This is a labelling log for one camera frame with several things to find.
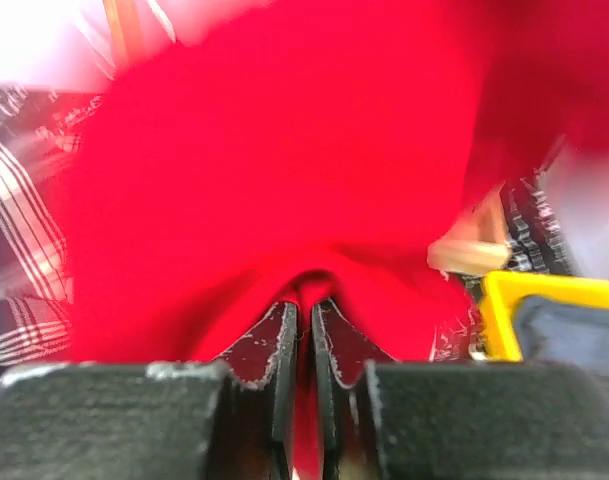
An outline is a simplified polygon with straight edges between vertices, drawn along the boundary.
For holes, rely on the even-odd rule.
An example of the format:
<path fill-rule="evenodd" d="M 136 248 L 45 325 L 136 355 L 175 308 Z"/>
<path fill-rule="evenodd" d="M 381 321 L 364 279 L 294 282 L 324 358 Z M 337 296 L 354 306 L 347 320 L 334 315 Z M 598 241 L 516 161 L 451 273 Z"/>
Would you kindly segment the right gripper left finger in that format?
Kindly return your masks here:
<path fill-rule="evenodd" d="M 43 363 L 0 380 L 0 479 L 287 479 L 295 305 L 209 363 Z"/>

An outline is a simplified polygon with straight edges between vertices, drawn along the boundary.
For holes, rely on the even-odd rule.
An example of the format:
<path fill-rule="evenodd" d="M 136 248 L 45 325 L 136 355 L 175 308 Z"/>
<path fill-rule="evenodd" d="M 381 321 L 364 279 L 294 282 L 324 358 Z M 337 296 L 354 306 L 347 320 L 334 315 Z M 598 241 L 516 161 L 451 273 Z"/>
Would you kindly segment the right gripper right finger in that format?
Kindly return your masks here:
<path fill-rule="evenodd" d="M 609 479 L 609 378 L 554 363 L 395 361 L 313 308 L 325 479 Z"/>

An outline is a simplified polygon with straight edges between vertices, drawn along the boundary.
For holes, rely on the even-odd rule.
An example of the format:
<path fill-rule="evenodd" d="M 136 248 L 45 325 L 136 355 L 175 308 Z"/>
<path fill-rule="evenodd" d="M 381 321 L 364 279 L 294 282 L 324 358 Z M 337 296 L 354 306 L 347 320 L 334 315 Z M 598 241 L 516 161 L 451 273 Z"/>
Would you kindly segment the red dress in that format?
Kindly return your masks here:
<path fill-rule="evenodd" d="M 609 151 L 609 1 L 274 1 L 118 77 L 72 164 L 75 361 L 207 361 L 333 298 L 398 360 L 477 319 L 431 244 Z"/>

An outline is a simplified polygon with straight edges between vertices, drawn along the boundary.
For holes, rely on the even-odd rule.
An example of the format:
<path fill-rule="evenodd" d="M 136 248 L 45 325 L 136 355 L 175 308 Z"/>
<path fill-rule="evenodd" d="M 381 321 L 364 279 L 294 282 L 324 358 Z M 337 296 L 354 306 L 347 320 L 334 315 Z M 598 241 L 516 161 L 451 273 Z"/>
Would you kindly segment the navy plaid skirt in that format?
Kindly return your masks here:
<path fill-rule="evenodd" d="M 93 93 L 0 87 L 0 371 L 60 360 L 73 280 L 62 210 Z"/>

